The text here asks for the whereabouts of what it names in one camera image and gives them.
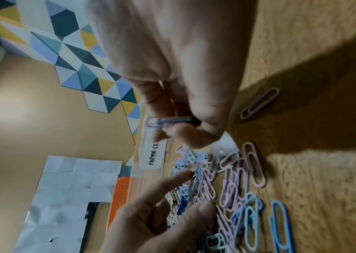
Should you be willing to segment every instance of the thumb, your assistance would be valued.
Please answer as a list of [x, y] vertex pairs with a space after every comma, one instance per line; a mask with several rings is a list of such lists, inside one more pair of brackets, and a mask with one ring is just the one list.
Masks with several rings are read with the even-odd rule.
[[165, 249], [165, 252], [186, 252], [207, 227], [213, 224], [215, 216], [216, 208], [211, 202], [194, 204], [170, 230], [152, 240], [151, 244], [155, 247], [153, 252], [160, 249]]

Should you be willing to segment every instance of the fingernail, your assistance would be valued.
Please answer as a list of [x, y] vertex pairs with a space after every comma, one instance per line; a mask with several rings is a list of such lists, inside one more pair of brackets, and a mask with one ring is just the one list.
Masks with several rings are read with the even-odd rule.
[[205, 218], [208, 225], [213, 224], [214, 218], [216, 216], [216, 208], [210, 201], [203, 201], [199, 206], [199, 212]]

